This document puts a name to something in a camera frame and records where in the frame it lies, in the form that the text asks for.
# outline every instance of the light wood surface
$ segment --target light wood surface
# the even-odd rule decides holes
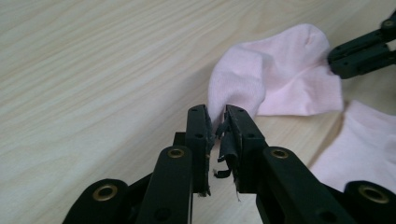
[[[395,3],[0,0],[0,222],[61,223],[93,182],[152,172],[235,43],[312,23],[334,47],[377,29]],[[346,104],[396,114],[395,69],[343,81]],[[310,164],[342,113],[255,120],[270,145]],[[210,185],[212,197],[194,197],[193,223],[261,222],[231,178]]]

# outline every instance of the sock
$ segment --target sock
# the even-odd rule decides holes
[[[347,182],[366,180],[396,193],[396,116],[351,102],[340,134],[310,170],[340,191]]]
[[[219,124],[226,105],[240,106],[253,118],[342,110],[341,80],[326,60],[329,47],[325,34],[310,24],[231,47],[209,82],[213,124]]]

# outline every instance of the metal screw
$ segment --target metal screw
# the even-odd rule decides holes
[[[359,187],[359,193],[366,199],[375,203],[388,203],[389,198],[382,191],[367,185]]]
[[[177,159],[184,156],[184,150],[179,148],[172,148],[168,151],[168,157]]]
[[[384,21],[384,26],[393,26],[393,21]]]
[[[117,187],[113,184],[105,184],[99,187],[92,195],[98,202],[104,202],[114,198],[117,194]]]
[[[286,159],[289,156],[289,153],[282,149],[273,149],[271,151],[271,155],[277,157],[278,159]]]

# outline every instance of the black plastic part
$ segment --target black plastic part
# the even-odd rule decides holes
[[[227,164],[233,170],[236,189],[240,193],[256,193],[258,169],[255,160],[268,147],[265,138],[243,108],[226,105],[225,122],[229,122],[225,135],[232,135],[230,141],[234,141],[234,144],[230,143],[230,146],[235,147],[237,154],[233,156],[235,152],[228,152],[228,157],[225,155]]]
[[[125,223],[128,186],[116,179],[100,180],[84,190],[73,204],[64,223]]]
[[[256,201],[262,217],[270,223],[356,223],[330,192],[290,150],[268,147],[262,150],[261,177]],[[263,210],[275,201],[282,211]],[[268,214],[283,214],[284,220]]]
[[[127,200],[125,206],[127,206],[127,209],[129,210],[126,223],[132,224],[136,222],[150,179],[151,174],[141,178],[128,187],[128,192],[125,197]]]
[[[344,194],[354,204],[354,214],[360,223],[396,223],[396,195],[390,190],[367,181],[346,185]]]
[[[381,23],[379,30],[333,49],[328,55],[329,66],[336,75],[346,79],[395,64],[396,51],[391,51],[387,45],[395,38],[396,17],[393,13]]]
[[[136,223],[191,223],[192,155],[187,147],[168,147],[157,161]]]
[[[185,145],[191,150],[193,164],[193,192],[201,196],[210,195],[208,172],[210,150],[214,145],[212,122],[205,105],[189,109]]]

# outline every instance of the screw hole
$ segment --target screw hole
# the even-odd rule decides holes
[[[184,156],[184,151],[182,149],[173,148],[168,151],[168,156],[170,158],[180,158]]]
[[[92,195],[92,197],[98,202],[104,202],[114,198],[117,194],[117,187],[112,184],[105,184],[99,187]]]
[[[271,154],[279,159],[286,159],[289,156],[289,154],[282,149],[274,149],[271,151]]]
[[[389,198],[386,194],[384,194],[382,191],[370,187],[370,186],[366,186],[366,185],[362,185],[359,187],[359,193],[366,199],[375,202],[375,203],[388,203],[389,202]]]

